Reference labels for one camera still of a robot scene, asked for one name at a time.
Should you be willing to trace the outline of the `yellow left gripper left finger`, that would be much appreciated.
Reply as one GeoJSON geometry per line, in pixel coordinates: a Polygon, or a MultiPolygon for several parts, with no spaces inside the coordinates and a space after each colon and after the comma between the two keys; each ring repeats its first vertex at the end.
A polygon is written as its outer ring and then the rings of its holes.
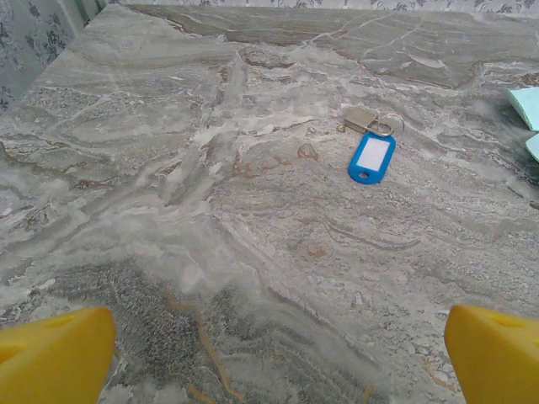
{"type": "Polygon", "coordinates": [[[86,308],[1,331],[2,403],[96,403],[115,346],[105,307],[86,308]]]}

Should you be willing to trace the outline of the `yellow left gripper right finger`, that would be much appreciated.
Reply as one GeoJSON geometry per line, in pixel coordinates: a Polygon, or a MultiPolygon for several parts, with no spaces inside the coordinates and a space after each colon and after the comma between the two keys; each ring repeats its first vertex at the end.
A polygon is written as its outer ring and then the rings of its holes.
{"type": "Polygon", "coordinates": [[[538,403],[538,321],[453,306],[444,340],[467,403],[538,403]]]}

